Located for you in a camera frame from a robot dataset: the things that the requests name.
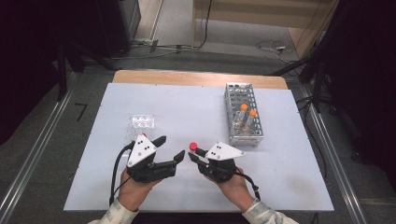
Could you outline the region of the person's left hand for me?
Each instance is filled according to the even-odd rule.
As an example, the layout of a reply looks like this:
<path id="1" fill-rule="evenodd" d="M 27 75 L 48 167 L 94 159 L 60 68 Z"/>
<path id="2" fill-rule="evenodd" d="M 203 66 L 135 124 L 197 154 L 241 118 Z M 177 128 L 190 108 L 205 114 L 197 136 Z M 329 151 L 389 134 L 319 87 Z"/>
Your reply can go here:
<path id="1" fill-rule="evenodd" d="M 120 175 L 120 183 L 118 201 L 129 211 L 136 212 L 160 180 L 150 183 L 135 182 L 124 170 Z"/>

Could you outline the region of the clear plastic tube rack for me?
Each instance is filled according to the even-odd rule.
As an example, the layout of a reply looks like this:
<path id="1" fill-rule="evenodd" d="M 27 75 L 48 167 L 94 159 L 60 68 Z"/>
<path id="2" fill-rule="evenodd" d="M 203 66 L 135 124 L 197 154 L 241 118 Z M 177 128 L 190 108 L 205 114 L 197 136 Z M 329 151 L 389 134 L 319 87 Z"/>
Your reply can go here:
<path id="1" fill-rule="evenodd" d="M 126 129 L 126 145 L 131 145 L 142 133 L 151 136 L 154 129 L 155 118 L 152 115 L 131 115 Z"/>

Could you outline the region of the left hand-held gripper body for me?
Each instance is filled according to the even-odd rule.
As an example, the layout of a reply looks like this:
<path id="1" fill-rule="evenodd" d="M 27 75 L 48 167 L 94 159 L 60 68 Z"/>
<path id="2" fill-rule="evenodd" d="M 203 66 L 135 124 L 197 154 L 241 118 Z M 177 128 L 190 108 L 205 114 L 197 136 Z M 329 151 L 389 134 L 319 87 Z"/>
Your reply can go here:
<path id="1" fill-rule="evenodd" d="M 177 163 L 174 159 L 159 163 L 154 161 L 157 149 L 144 135 L 138 135 L 132 142 L 126 168 L 135 182 L 150 183 L 176 174 Z"/>

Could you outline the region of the perforated metal tube rack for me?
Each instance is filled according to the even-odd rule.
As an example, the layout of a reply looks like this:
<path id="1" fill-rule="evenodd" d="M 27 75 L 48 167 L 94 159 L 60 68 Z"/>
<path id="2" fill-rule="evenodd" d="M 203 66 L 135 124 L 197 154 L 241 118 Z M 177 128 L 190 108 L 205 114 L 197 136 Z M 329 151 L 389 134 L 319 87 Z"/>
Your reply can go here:
<path id="1" fill-rule="evenodd" d="M 234 147 L 257 147 L 263 139 L 262 122 L 251 83 L 227 83 L 224 92 L 224 101 L 228 119 L 229 142 Z M 235 113 L 240 110 L 241 104 L 247 104 L 248 109 L 241 123 L 235 122 Z M 256 118 L 249 130 L 244 130 L 249 111 L 257 110 Z"/>

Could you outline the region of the light wooden furniture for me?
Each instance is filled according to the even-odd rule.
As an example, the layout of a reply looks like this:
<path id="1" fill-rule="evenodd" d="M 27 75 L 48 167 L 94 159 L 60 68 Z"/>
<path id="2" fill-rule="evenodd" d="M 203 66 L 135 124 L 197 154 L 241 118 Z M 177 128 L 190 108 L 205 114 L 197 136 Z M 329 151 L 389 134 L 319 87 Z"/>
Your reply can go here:
<path id="1" fill-rule="evenodd" d="M 300 58 L 308 55 L 327 30 L 340 0 L 213 0 L 209 18 L 287 27 Z M 209 0 L 192 0 L 191 47 L 195 43 L 195 22 L 204 19 Z"/>

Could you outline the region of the dark curtain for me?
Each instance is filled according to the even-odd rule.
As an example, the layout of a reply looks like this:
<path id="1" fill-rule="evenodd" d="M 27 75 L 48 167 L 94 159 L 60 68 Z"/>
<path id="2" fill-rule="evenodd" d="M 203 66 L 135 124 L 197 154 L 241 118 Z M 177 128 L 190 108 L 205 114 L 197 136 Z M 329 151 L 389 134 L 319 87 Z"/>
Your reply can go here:
<path id="1" fill-rule="evenodd" d="M 0 0 L 0 145 L 59 81 L 62 42 L 81 44 L 93 0 Z"/>
<path id="2" fill-rule="evenodd" d="M 396 0 L 340 0 L 334 17 L 330 92 L 356 127 L 354 148 L 396 188 Z"/>

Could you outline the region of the black metal stand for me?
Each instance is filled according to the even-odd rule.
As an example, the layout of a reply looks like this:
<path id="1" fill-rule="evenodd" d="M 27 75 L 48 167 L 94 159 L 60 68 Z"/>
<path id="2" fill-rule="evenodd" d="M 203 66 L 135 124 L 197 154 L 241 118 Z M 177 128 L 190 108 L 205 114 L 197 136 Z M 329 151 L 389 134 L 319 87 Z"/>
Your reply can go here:
<path id="1" fill-rule="evenodd" d="M 272 73 L 272 76 L 280 77 L 283 74 L 288 73 L 289 71 L 304 66 L 302 73 L 298 76 L 299 81 L 302 84 L 308 83 L 311 79 L 314 79 L 314 90 L 313 96 L 311 99 L 311 103 L 313 104 L 315 110 L 319 113 L 319 102 L 320 102 L 320 90 L 322 83 L 324 81 L 324 62 L 320 59 L 318 53 L 313 53 L 309 56 L 302 58 L 300 61 L 291 63 L 280 70 Z"/>
<path id="2" fill-rule="evenodd" d="M 58 63 L 58 85 L 59 94 L 57 101 L 60 102 L 67 92 L 66 64 L 69 63 L 73 71 L 83 72 L 85 69 L 82 55 L 88 56 L 103 67 L 118 71 L 119 68 L 108 63 L 105 59 L 79 45 L 75 41 L 61 40 L 57 43 L 57 63 Z"/>

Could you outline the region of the orange-capped test tube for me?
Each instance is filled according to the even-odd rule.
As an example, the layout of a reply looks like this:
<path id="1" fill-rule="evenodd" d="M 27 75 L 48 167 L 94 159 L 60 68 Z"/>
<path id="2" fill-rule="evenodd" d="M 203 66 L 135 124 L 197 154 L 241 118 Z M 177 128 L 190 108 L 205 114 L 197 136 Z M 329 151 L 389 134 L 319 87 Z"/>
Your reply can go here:
<path id="1" fill-rule="evenodd" d="M 247 110 L 248 110 L 247 104 L 240 105 L 240 110 L 235 113 L 235 122 L 236 123 L 241 123 L 244 120 Z"/>
<path id="2" fill-rule="evenodd" d="M 257 110 L 256 109 L 251 109 L 249 111 L 249 115 L 248 115 L 247 121 L 245 123 L 244 130 L 249 130 L 250 129 L 250 125 L 253 122 L 253 120 L 256 118 L 256 115 L 257 115 Z"/>

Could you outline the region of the aluminium floor rail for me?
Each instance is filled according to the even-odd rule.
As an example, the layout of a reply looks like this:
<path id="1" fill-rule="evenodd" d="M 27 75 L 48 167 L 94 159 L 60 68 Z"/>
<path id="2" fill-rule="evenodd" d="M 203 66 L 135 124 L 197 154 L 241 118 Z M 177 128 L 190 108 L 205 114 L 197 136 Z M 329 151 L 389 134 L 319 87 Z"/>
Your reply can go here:
<path id="1" fill-rule="evenodd" d="M 309 114 L 313 120 L 322 148 L 327 156 L 328 162 L 332 167 L 335 180 L 343 196 L 346 208 L 354 224 L 368 224 L 367 218 L 363 213 L 358 197 L 353 189 L 347 172 L 339 159 L 336 148 L 329 135 L 322 116 L 316 112 L 315 108 L 309 109 Z"/>
<path id="2" fill-rule="evenodd" d="M 20 197 L 22 196 L 46 146 L 74 92 L 79 76 L 76 72 L 72 72 L 66 81 L 69 89 L 65 92 L 63 98 L 59 100 L 53 107 L 49 118 L 42 128 L 39 136 L 35 140 L 27 158 L 23 162 L 21 169 L 16 177 L 10 183 L 6 191 L 5 198 L 0 204 L 0 224 L 7 224 L 11 214 L 16 207 Z"/>

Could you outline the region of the person's right hand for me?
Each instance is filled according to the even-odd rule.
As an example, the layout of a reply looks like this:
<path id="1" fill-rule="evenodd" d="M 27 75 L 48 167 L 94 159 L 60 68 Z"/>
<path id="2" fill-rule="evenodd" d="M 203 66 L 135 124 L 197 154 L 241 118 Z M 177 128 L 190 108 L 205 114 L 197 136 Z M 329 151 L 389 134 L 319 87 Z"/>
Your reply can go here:
<path id="1" fill-rule="evenodd" d="M 246 180 L 241 176 L 244 173 L 242 168 L 237 168 L 238 175 L 233 177 L 224 183 L 214 184 L 219 187 L 223 195 L 234 205 L 236 205 L 242 213 L 245 213 L 254 201 L 254 198 L 250 195 Z"/>

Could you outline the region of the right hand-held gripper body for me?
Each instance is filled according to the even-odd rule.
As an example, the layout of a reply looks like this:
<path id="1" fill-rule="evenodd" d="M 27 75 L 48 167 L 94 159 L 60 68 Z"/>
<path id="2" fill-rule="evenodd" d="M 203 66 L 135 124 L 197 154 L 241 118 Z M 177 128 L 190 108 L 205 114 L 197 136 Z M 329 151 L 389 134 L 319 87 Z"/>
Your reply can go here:
<path id="1" fill-rule="evenodd" d="M 229 181 L 236 172 L 235 158 L 243 157 L 246 153 L 223 142 L 217 142 L 210 148 L 205 158 L 208 162 L 201 161 L 198 170 L 217 183 Z"/>

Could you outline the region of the dark cabinet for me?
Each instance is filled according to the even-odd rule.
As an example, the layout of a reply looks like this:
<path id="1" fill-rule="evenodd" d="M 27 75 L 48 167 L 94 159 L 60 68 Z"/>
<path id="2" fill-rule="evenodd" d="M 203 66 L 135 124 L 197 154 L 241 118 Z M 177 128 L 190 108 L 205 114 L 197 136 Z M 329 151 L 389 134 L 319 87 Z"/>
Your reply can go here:
<path id="1" fill-rule="evenodd" d="M 95 0 L 106 40 L 106 56 L 129 51 L 141 21 L 138 0 Z"/>

